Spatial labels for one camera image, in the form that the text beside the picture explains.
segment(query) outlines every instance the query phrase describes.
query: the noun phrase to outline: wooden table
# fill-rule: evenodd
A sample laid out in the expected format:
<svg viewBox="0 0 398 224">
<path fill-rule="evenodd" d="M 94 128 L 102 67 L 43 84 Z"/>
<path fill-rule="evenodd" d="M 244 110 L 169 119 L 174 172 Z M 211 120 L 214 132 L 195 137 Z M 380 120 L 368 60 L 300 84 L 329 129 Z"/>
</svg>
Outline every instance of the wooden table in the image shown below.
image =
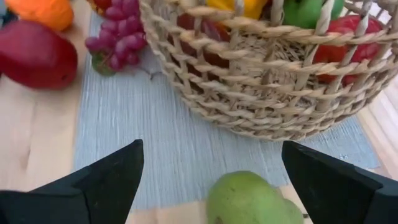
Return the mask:
<svg viewBox="0 0 398 224">
<path fill-rule="evenodd" d="M 0 189 L 31 190 L 68 175 L 73 165 L 75 126 L 91 9 L 73 1 L 75 25 L 67 35 L 79 53 L 78 80 L 65 91 L 34 91 L 0 79 Z M 375 172 L 398 180 L 398 79 L 358 115 L 381 162 Z M 283 195 L 303 206 L 292 186 Z M 206 223 L 203 202 L 136 211 L 128 223 Z"/>
</svg>

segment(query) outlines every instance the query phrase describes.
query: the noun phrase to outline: blue placemat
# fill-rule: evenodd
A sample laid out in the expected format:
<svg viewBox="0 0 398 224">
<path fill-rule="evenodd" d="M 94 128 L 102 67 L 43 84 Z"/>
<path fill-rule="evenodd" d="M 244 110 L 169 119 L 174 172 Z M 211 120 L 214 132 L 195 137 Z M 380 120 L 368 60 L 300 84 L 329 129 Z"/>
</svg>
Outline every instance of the blue placemat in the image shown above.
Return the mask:
<svg viewBox="0 0 398 224">
<path fill-rule="evenodd" d="M 99 18 L 93 16 L 91 33 Z M 147 49 L 141 66 L 159 71 Z M 221 175 L 251 170 L 275 186 L 286 185 L 281 142 L 261 142 L 217 128 L 189 112 L 162 75 L 141 70 L 104 78 L 87 60 L 76 137 L 75 169 L 135 139 L 144 140 L 145 167 L 134 208 L 201 200 Z M 378 161 L 355 117 L 302 144 L 363 168 Z"/>
</svg>

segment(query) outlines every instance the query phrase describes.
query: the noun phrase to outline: green pear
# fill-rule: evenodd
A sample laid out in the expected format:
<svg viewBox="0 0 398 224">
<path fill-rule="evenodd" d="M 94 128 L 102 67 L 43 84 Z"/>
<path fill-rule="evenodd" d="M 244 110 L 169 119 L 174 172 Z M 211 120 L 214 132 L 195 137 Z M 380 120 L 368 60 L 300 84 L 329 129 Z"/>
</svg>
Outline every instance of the green pear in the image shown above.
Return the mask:
<svg viewBox="0 0 398 224">
<path fill-rule="evenodd" d="M 222 176 L 206 202 L 208 224 L 303 224 L 297 206 L 249 171 Z"/>
<path fill-rule="evenodd" d="M 321 16 L 321 8 L 325 0 L 285 0 L 284 24 L 304 29 L 314 29 Z M 339 18 L 344 8 L 344 0 L 335 0 L 331 10 L 331 20 Z"/>
</svg>

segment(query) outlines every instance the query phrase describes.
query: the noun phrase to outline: woven basket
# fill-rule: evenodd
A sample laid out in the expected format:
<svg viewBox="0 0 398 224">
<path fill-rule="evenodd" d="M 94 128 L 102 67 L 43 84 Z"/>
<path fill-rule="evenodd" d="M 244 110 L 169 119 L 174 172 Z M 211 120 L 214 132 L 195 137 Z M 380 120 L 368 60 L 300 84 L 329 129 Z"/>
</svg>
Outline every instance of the woven basket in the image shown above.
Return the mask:
<svg viewBox="0 0 398 224">
<path fill-rule="evenodd" d="M 206 7 L 200 0 L 140 0 L 140 9 L 147 40 L 163 73 L 193 112 L 238 134 L 282 141 L 303 139 L 357 113 L 398 72 L 398 2 L 346 1 L 345 14 L 362 15 L 355 34 L 326 33 L 333 2 L 324 3 L 315 30 L 282 26 L 283 0 L 273 1 L 268 21 Z M 195 18 L 197 29 L 177 25 L 183 13 Z M 390 19 L 381 21 L 384 30 L 364 35 L 371 14 Z M 202 18 L 231 28 L 230 42 L 202 34 L 196 26 Z M 196 49 L 197 56 L 185 54 L 182 42 Z M 349 63 L 356 45 L 371 42 L 382 44 L 376 57 Z M 319 44 L 350 48 L 340 63 L 313 64 Z M 208 63 L 204 52 L 217 54 L 227 66 Z M 325 73 L 337 78 L 318 83 L 316 75 Z M 349 74 L 359 78 L 343 86 L 341 80 Z"/>
</svg>

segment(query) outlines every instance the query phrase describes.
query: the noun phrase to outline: bunch of grapes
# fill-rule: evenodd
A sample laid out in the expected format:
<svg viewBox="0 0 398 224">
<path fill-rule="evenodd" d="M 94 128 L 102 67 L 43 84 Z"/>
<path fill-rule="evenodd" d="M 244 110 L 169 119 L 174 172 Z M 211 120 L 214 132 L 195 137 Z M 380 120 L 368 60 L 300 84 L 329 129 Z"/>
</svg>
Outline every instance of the bunch of grapes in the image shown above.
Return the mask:
<svg viewBox="0 0 398 224">
<path fill-rule="evenodd" d="M 138 0 L 112 0 L 99 36 L 87 38 L 85 44 L 91 54 L 103 55 L 101 63 L 114 71 L 137 65 L 137 53 L 147 45 Z"/>
</svg>

